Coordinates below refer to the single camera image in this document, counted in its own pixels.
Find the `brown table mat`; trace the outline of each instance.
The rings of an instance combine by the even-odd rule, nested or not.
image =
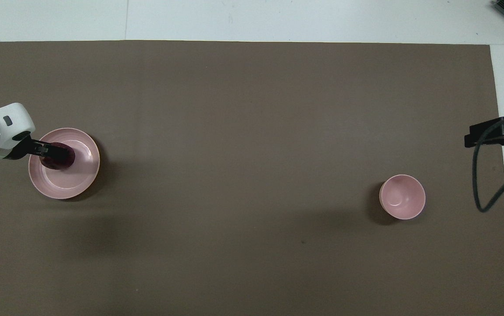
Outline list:
[[[103,162],[58,201],[0,161],[0,315],[504,314],[504,196],[476,210],[463,142],[498,116],[488,46],[0,43],[12,102]],[[480,166],[487,198],[500,148]]]

